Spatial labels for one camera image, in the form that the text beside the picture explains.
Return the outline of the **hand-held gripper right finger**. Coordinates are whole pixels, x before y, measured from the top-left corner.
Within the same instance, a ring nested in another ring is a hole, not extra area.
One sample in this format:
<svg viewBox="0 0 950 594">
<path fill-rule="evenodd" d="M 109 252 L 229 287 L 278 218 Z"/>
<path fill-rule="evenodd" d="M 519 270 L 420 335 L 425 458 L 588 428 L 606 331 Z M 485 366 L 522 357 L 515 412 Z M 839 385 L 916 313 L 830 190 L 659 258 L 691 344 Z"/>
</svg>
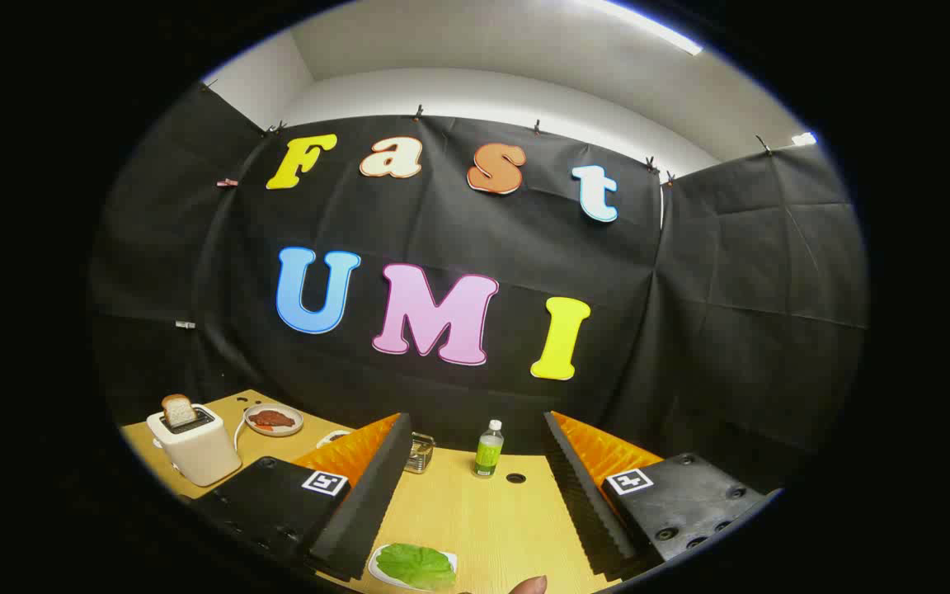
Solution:
<svg viewBox="0 0 950 594">
<path fill-rule="evenodd" d="M 653 455 L 557 411 L 544 455 L 593 573 L 635 578 L 738 526 L 773 499 L 698 454 Z"/>
</svg>

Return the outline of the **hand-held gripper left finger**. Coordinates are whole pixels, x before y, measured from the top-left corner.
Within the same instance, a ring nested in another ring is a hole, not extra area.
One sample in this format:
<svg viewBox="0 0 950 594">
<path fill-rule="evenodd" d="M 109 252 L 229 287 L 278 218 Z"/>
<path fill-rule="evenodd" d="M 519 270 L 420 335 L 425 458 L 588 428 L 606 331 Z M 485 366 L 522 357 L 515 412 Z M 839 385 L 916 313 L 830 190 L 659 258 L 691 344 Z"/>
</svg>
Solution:
<svg viewBox="0 0 950 594">
<path fill-rule="evenodd" d="M 412 444 L 405 412 L 294 461 L 262 456 L 191 510 L 254 552 L 303 573 L 362 578 Z"/>
</svg>

